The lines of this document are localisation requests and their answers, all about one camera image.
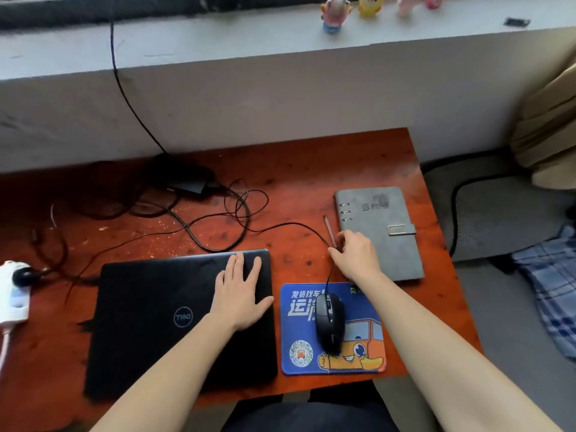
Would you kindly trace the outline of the person's right hand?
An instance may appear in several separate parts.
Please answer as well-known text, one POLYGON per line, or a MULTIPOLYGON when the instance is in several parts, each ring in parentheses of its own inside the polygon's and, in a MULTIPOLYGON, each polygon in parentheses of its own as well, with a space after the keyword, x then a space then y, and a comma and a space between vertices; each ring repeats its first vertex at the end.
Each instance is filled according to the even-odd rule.
POLYGON ((349 253, 349 268, 339 269, 352 284, 364 288, 383 275, 378 255, 371 240, 360 232, 344 230, 337 234, 339 242, 349 253))

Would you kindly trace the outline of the person's right forearm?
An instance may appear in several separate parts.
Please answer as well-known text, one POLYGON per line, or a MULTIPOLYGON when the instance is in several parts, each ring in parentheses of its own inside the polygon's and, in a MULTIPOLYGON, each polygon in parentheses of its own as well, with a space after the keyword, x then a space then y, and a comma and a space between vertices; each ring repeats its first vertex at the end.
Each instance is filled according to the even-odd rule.
POLYGON ((463 337, 382 272, 354 281, 445 432, 563 432, 463 337))

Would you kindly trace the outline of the black plug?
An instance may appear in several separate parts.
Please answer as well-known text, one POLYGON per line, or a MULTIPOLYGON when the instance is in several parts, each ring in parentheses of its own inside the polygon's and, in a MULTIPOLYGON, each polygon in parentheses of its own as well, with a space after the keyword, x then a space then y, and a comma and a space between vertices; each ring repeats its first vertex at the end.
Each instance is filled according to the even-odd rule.
POLYGON ((11 276, 11 280, 16 287, 31 287, 50 273, 52 273, 52 270, 50 269, 37 270, 30 266, 26 266, 15 269, 11 276))

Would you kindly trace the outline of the beige cushion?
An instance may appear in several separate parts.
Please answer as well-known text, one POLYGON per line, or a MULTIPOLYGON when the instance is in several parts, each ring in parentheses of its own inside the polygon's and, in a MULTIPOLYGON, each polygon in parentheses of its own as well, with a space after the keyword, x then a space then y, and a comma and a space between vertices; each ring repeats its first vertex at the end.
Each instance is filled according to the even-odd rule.
POLYGON ((524 99, 509 146, 534 186, 576 191, 576 56, 524 99))

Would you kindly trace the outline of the person's dark trousers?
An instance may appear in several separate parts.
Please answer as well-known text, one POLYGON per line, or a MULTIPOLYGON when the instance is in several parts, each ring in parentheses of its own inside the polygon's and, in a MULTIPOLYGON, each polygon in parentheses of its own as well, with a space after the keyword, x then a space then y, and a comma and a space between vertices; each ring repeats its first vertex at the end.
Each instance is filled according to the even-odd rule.
POLYGON ((372 380, 239 401, 220 432, 400 432, 372 380))

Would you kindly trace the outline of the dark window frame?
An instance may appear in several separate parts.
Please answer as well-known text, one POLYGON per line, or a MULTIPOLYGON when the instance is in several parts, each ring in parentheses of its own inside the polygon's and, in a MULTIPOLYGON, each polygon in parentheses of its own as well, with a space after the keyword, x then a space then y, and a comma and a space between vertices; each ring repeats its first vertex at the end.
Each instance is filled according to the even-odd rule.
POLYGON ((0 31, 62 28, 237 10, 279 8, 324 0, 0 0, 0 31))

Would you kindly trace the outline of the pink and blue toy figure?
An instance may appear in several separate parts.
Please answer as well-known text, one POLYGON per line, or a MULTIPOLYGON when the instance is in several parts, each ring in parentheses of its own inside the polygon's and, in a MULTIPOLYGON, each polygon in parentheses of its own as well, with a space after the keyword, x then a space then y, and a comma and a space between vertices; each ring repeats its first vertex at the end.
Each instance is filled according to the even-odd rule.
POLYGON ((328 35, 338 33, 353 10, 349 0, 327 0, 321 5, 322 28, 328 35))

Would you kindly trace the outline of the yellow duck toy figure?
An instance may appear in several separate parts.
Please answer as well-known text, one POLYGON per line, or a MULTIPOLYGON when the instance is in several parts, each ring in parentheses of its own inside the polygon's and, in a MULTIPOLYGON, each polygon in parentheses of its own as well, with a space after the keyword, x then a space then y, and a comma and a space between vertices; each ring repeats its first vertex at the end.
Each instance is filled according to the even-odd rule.
POLYGON ((364 19, 375 18, 381 11, 385 0, 358 0, 359 16, 364 19))

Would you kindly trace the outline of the blue plaid cloth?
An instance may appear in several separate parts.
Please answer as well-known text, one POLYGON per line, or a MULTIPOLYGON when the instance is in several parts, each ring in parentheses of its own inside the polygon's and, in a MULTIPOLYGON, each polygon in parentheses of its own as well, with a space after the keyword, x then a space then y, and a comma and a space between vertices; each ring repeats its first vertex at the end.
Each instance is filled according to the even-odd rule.
POLYGON ((511 254, 518 272, 531 285, 536 307, 558 350, 576 365, 576 226, 511 254))

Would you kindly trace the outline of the person's left hand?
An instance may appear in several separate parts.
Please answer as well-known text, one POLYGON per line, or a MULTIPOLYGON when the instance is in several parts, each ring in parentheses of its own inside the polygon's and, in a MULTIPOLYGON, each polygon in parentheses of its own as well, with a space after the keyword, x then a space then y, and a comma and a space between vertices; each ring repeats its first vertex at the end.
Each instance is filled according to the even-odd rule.
POLYGON ((212 299, 210 315, 220 320, 226 327, 235 332, 247 329, 260 320, 264 313, 255 311, 256 284, 262 268, 262 260, 257 256, 252 269, 244 277, 244 253, 231 255, 225 271, 225 292, 212 299))

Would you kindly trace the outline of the black power adapter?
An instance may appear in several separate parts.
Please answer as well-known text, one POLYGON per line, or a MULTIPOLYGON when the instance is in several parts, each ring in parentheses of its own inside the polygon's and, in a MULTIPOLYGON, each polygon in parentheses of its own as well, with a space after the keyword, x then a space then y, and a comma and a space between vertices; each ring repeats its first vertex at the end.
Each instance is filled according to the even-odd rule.
POLYGON ((161 188, 202 195, 217 182, 215 173, 204 166, 169 154, 156 156, 149 164, 151 179, 161 188))

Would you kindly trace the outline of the blue cartoon mouse pad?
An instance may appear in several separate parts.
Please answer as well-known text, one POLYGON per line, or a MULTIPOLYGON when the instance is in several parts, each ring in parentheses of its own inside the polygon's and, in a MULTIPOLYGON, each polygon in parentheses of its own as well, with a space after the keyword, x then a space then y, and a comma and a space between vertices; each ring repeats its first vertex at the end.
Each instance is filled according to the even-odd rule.
POLYGON ((324 283, 288 283, 280 289, 281 365, 287 376, 367 374, 386 369, 383 327, 376 310, 357 287, 328 283, 341 299, 344 336, 340 356, 328 355, 316 334, 316 298, 324 283))

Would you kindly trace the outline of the white power strip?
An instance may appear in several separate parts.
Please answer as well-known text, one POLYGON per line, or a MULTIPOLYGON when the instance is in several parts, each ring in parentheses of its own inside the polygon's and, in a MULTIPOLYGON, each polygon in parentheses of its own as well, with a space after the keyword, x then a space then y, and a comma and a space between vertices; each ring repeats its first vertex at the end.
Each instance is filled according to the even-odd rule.
POLYGON ((11 280, 15 269, 26 266, 30 265, 10 260, 0 265, 0 330, 3 335, 28 319, 31 287, 16 287, 11 280))

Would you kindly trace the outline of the black computer mouse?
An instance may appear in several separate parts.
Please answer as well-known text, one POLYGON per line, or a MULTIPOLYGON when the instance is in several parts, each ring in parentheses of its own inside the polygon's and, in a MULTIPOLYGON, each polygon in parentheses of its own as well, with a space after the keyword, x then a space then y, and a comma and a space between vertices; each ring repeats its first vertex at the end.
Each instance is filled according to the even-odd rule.
POLYGON ((329 356, 341 355, 345 319, 344 304, 335 293, 324 292, 316 298, 314 322, 317 340, 329 356))

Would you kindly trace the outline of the black laptop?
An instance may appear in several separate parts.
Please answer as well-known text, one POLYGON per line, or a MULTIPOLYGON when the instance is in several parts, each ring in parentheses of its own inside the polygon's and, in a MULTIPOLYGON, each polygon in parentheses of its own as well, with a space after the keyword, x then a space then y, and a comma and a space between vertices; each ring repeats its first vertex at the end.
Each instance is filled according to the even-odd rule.
MULTIPOLYGON (((210 311, 215 278, 232 255, 199 254, 114 262, 102 267, 83 393, 119 398, 210 311)), ((201 393, 267 384, 278 375, 275 318, 270 307, 236 332, 210 369, 201 393)))

